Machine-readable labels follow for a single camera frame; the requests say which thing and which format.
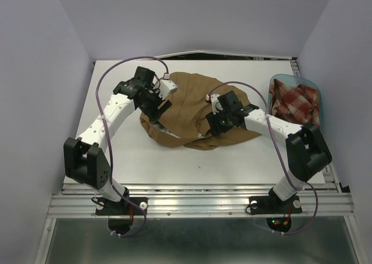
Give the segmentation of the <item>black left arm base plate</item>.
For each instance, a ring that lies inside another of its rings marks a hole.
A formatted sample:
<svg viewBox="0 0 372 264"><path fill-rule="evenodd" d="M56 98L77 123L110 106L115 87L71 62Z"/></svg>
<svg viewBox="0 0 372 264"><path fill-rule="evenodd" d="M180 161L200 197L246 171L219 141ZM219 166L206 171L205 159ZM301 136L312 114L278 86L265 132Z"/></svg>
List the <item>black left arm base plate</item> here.
<svg viewBox="0 0 372 264"><path fill-rule="evenodd" d="M97 216L136 216L142 215L142 211L147 213L147 208L140 208L140 204L147 204L147 197L132 197L130 201L137 205L134 207L125 201L112 202L104 197L92 197L91 201L95 204L95 214Z"/></svg>

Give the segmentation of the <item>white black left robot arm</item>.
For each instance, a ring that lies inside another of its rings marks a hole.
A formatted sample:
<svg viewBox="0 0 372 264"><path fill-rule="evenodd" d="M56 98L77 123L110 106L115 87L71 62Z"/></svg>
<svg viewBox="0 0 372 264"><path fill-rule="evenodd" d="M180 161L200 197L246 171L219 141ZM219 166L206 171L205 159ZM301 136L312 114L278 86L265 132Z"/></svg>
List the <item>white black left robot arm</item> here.
<svg viewBox="0 0 372 264"><path fill-rule="evenodd" d="M66 177L97 191L117 214L129 209L129 199L126 188L113 179L110 141L136 109L157 123L171 107L167 97L177 91L176 83L168 73L159 81L155 77L154 71L138 67L133 78L118 83L106 106L98 106L100 114L92 124L63 144Z"/></svg>

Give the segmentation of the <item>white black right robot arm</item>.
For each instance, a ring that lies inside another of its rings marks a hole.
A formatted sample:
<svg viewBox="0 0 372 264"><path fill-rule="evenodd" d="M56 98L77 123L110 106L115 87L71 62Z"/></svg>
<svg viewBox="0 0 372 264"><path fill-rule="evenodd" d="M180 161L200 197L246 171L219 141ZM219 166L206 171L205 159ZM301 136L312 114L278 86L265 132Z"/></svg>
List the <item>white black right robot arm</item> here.
<svg viewBox="0 0 372 264"><path fill-rule="evenodd" d="M281 155L278 156L285 168L284 177L267 198L268 207L275 212L286 208L288 199L332 162L331 152L316 125L290 123L256 105L244 106L234 91L223 95L207 94L206 102L212 106L206 119L213 136L218 137L239 127L271 139L276 151L279 151L279 145L286 149L287 164Z"/></svg>

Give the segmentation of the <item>tan brown skirt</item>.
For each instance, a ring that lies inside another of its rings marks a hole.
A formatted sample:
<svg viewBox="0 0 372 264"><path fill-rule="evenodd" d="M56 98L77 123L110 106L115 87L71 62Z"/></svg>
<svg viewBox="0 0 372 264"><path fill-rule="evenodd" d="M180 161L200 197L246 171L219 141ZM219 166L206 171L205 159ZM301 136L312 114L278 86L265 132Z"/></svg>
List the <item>tan brown skirt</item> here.
<svg viewBox="0 0 372 264"><path fill-rule="evenodd" d="M230 131L218 136L212 136L206 115L212 107L206 102L206 95L214 90L215 94L225 94L234 91L243 105L249 105L245 92L232 85L222 85L216 78L174 72L170 79L177 84L178 89L167 99L172 106L162 114L158 124L151 124L145 114L139 119L147 135L157 144L167 148L187 147L201 151L218 147L240 144L250 141L260 134L234 127Z"/></svg>

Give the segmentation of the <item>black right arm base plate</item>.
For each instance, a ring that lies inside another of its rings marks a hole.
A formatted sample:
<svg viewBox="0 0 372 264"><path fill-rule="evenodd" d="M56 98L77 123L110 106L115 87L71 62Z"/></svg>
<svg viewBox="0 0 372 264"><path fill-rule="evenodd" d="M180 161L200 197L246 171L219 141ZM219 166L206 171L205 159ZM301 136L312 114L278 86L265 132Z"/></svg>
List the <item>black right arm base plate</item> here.
<svg viewBox="0 0 372 264"><path fill-rule="evenodd" d="M273 196L251 196L245 207L245 212L249 215L280 215L285 213L302 213L301 202L297 195L290 197L286 201Z"/></svg>

